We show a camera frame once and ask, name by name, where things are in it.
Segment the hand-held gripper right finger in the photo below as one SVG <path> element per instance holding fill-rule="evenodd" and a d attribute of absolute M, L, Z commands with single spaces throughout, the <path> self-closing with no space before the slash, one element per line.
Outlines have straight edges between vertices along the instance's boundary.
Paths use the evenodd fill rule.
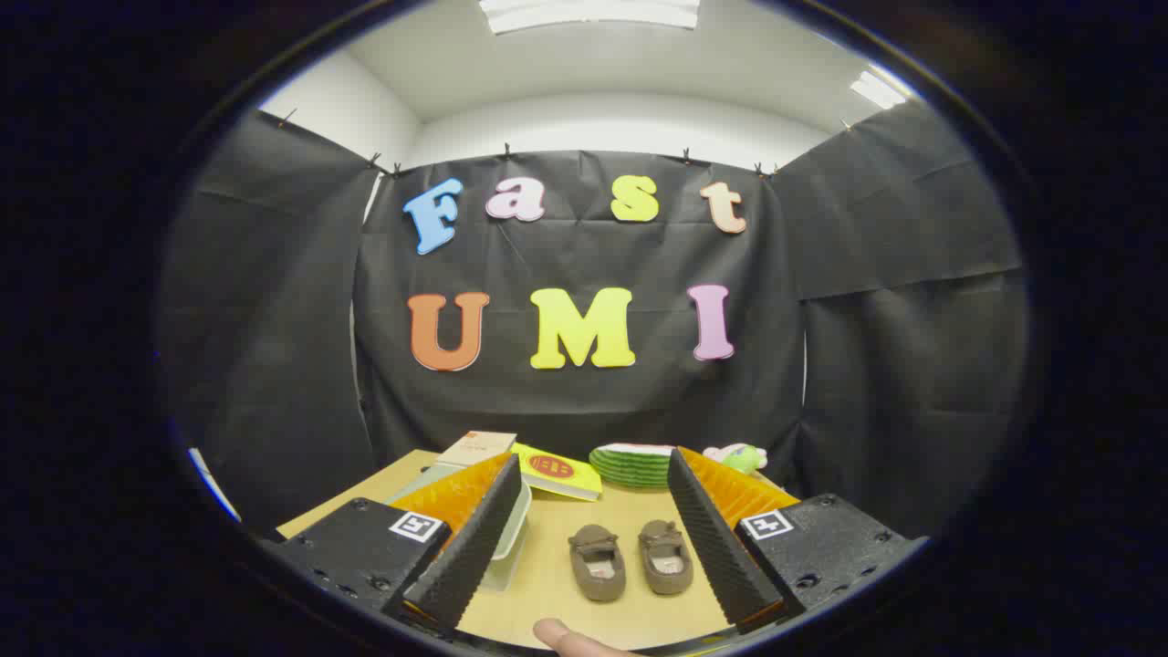
<path fill-rule="evenodd" d="M 703 454 L 672 449 L 672 499 L 726 623 L 756 631 L 835 603 L 929 545 L 842 496 L 797 500 Z"/>

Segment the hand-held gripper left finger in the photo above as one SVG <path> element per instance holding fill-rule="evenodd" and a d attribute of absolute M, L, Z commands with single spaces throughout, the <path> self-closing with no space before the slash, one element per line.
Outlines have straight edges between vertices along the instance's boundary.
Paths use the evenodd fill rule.
<path fill-rule="evenodd" d="M 363 614 L 454 631 L 522 490 L 516 454 L 498 454 L 390 505 L 354 496 L 266 549 Z"/>

